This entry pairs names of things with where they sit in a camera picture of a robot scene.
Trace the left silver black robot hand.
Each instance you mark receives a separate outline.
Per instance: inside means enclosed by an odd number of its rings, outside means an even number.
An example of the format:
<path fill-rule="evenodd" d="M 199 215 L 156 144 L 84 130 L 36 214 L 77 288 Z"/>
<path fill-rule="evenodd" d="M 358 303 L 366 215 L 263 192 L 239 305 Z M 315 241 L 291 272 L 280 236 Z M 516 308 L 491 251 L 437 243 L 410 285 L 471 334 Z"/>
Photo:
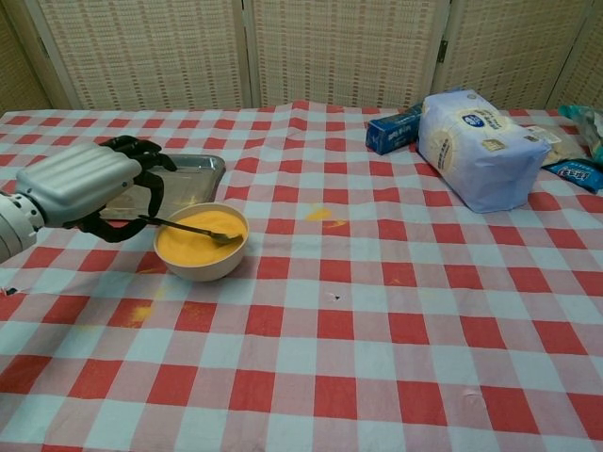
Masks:
<path fill-rule="evenodd" d="M 177 170 L 174 162 L 152 141 L 119 136 L 100 144 L 72 146 L 20 170 L 16 193 L 41 210 L 49 228 L 77 228 L 108 243 L 120 243 L 146 226 L 136 218 L 121 227 L 101 217 L 106 205 L 131 186 L 150 191 L 147 216 L 153 218 L 164 197 L 164 182 L 151 172 L 159 166 Z"/>

